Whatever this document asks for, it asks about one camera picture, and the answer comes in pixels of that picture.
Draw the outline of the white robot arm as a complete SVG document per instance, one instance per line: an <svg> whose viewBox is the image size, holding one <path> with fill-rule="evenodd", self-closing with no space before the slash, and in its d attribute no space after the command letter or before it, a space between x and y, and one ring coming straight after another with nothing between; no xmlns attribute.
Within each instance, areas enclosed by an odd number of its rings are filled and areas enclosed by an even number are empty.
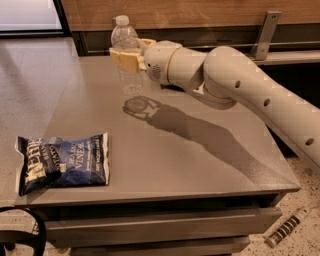
<svg viewBox="0 0 320 256"><path fill-rule="evenodd" d="M110 49L123 69L175 85L198 101L253 111L310 169L320 171L320 111L264 73L240 51L220 46L198 52L171 41L141 39L138 48Z"/></svg>

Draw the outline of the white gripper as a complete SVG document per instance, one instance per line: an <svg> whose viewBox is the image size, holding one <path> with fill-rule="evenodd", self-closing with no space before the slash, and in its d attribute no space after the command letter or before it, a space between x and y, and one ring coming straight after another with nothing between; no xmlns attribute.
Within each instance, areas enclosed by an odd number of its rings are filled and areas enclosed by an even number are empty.
<svg viewBox="0 0 320 256"><path fill-rule="evenodd" d="M169 85L169 63L182 45L171 41L155 42L146 38L139 38L138 45L139 48L110 48L111 60L124 70L135 74L145 71L147 67L146 74L152 81Z"/></svg>

